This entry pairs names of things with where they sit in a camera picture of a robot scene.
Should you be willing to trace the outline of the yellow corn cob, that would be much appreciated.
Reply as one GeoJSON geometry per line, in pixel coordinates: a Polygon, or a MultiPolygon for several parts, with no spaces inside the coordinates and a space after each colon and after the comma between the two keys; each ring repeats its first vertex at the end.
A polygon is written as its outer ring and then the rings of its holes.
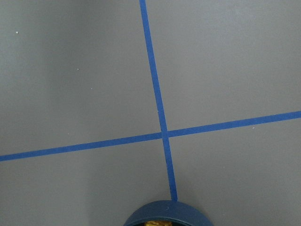
{"type": "Polygon", "coordinates": [[[172,226],[172,222],[164,220],[150,220],[144,223],[144,226],[172,226]]]}

